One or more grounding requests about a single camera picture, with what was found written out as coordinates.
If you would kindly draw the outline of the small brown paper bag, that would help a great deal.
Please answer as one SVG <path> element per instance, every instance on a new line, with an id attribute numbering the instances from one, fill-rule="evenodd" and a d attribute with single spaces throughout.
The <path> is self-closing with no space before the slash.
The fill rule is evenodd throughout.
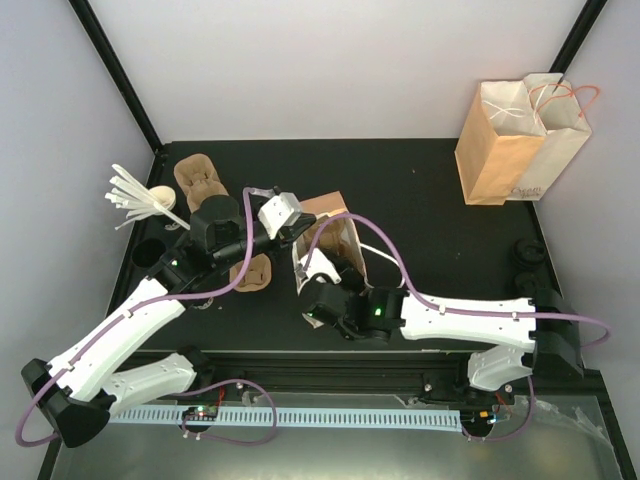
<path id="1" fill-rule="evenodd" d="M 403 327 L 400 287 L 369 284 L 362 243 L 340 192 L 302 202 L 316 222 L 295 241 L 292 261 L 302 317 L 348 340 L 386 339 Z"/>

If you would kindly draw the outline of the brown pulp cup carrier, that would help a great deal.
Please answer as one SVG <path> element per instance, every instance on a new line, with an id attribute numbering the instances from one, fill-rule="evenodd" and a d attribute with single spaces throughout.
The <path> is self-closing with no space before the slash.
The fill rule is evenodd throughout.
<path id="1" fill-rule="evenodd" d="M 351 259 L 351 246 L 349 241 L 343 238 L 345 229 L 346 223 L 344 219 L 331 222 L 320 234 L 317 247 L 327 250 L 334 255 Z"/>

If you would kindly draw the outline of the stack of paper cups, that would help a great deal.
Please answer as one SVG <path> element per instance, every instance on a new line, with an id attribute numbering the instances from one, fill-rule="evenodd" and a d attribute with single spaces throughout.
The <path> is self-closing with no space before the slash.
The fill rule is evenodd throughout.
<path id="1" fill-rule="evenodd" d="M 194 300 L 191 304 L 191 307 L 196 310 L 206 310 L 213 304 L 214 300 L 214 297 Z"/>

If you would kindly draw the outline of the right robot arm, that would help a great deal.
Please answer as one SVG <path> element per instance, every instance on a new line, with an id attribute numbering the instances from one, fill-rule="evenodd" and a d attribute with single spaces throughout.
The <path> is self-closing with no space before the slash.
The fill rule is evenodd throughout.
<path id="1" fill-rule="evenodd" d="M 482 343 L 454 379 L 457 396 L 476 403 L 489 392 L 531 375 L 577 380 L 584 375 L 577 323 L 563 318 L 556 294 L 486 301 L 414 295 L 400 288 L 361 291 L 320 278 L 299 289 L 302 316 L 348 341 L 386 343 L 394 332 L 409 341 Z"/>

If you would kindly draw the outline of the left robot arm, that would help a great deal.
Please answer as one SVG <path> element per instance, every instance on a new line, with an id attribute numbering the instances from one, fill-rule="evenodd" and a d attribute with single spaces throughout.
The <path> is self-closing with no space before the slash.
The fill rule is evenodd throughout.
<path id="1" fill-rule="evenodd" d="M 92 440 L 128 408 L 186 392 L 207 397 L 213 372 L 194 353 L 120 371 L 146 340 L 190 306 L 228 292 L 253 292 L 272 278 L 271 258 L 316 222 L 292 193 L 253 188 L 243 200 L 212 195 L 190 217 L 188 231 L 162 254 L 131 295 L 91 333 L 50 361 L 33 359 L 21 376 L 52 438 L 74 448 Z"/>

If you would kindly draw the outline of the stack of pulp cup carriers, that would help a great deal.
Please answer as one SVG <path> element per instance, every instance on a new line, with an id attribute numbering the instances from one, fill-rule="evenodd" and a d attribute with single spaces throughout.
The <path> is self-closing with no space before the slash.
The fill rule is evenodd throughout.
<path id="1" fill-rule="evenodd" d="M 174 178 L 186 197 L 191 213 L 209 197 L 228 196 L 211 159 L 197 153 L 180 160 L 174 167 Z"/>

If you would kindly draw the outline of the cup holding straws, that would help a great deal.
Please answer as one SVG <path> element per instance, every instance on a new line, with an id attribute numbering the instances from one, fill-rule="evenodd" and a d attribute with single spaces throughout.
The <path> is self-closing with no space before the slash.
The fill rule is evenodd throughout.
<path id="1" fill-rule="evenodd" d="M 158 185 L 149 190 L 155 200 L 168 211 L 172 211 L 176 205 L 176 192 L 173 188 L 165 185 Z"/>

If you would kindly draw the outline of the black cup lids stack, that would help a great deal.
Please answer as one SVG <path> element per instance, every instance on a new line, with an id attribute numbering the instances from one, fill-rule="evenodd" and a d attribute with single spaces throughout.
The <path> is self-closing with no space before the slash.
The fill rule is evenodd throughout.
<path id="1" fill-rule="evenodd" d="M 545 262 L 547 249 L 540 240 L 520 239 L 512 247 L 512 257 L 522 268 L 535 268 Z"/>

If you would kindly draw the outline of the large brown paper bag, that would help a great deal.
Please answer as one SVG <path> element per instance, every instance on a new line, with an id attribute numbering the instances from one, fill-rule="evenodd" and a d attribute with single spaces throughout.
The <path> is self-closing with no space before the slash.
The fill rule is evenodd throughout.
<path id="1" fill-rule="evenodd" d="M 481 82 L 454 151 L 465 203 L 504 204 L 545 138 L 523 81 Z"/>

